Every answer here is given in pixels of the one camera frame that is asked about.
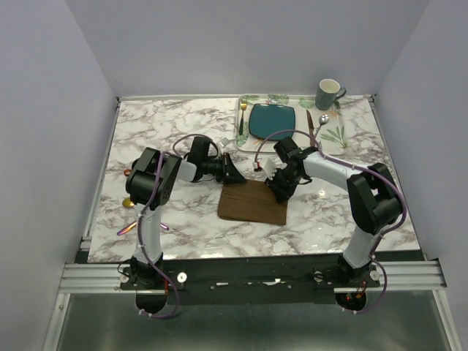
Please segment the brown cloth napkin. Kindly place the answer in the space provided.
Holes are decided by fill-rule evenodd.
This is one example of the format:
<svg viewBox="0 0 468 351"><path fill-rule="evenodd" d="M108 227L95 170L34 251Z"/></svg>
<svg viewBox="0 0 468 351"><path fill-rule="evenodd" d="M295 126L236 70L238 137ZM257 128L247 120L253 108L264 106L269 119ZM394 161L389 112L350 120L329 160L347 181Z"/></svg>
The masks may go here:
<svg viewBox="0 0 468 351"><path fill-rule="evenodd" d="M225 220L286 225L287 203L278 203L263 182L248 180L223 186L217 214Z"/></svg>

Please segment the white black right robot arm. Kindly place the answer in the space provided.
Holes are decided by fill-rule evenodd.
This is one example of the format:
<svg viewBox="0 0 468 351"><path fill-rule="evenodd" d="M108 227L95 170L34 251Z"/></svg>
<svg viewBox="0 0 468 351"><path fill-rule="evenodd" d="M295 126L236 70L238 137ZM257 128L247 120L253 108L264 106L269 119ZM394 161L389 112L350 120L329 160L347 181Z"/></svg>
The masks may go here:
<svg viewBox="0 0 468 351"><path fill-rule="evenodd" d="M290 137L273 148L286 164L283 169L265 170L268 174L265 185L278 203L287 202L302 180L318 178L347 191L355 229L341 256L336 277L344 286L355 285L363 278L362 268L370 263L385 228L407 212L388 168L383 163L368 167L351 165L324 155L314 146L301 149Z"/></svg>

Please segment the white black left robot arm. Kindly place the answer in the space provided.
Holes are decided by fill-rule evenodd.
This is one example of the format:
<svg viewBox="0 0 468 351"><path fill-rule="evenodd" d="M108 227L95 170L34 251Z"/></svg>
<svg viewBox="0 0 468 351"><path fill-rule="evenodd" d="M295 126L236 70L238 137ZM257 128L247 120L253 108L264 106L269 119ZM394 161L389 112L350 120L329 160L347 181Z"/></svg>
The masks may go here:
<svg viewBox="0 0 468 351"><path fill-rule="evenodd" d="M215 146L211 138L195 135L186 156L145 148L132 164L125 185L137 208L137 245L131 266L139 268L137 280L147 289L157 287L162 280L162 271L156 266L162 259L162 206L169 201L175 182L197 183L204 176L213 176L221 184L246 183L228 153L216 148L215 155L209 154Z"/></svg>

